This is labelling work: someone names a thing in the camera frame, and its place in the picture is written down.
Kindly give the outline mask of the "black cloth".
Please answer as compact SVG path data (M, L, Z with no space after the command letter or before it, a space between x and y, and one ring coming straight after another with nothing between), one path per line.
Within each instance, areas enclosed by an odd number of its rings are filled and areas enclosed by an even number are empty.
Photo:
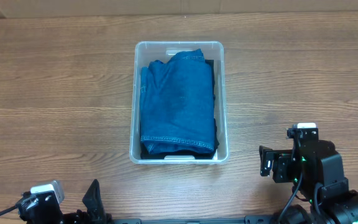
M180 145L173 142L140 143L141 159L164 159L167 156L193 156L195 159L212 159L218 149L219 141L214 137L214 150L202 147Z
M214 60L206 59L205 63L208 64L211 69L212 93L213 93L213 99L215 100L216 97L214 94L214 87L215 87Z

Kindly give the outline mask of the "blue denim jeans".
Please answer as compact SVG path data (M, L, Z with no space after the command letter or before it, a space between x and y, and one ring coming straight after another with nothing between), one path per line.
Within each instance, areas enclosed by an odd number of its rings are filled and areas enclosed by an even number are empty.
M214 150L211 69L201 49L142 68L140 141L173 142Z

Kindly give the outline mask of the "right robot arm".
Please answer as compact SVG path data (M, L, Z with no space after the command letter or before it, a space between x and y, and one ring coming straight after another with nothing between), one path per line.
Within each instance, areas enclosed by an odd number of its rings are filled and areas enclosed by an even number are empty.
M260 174L291 182L291 197L270 223L358 223L358 192L349 188L342 157L333 142L321 140L314 123L287 129L289 150L260 146Z

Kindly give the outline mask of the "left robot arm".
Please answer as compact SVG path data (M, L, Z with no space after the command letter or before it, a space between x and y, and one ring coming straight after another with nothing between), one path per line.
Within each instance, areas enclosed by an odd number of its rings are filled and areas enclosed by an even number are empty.
M32 187L16 202L19 217L31 224L109 224L112 216L105 212L98 180L94 180L82 199L86 211L64 214L60 204L65 198L62 185L53 180Z

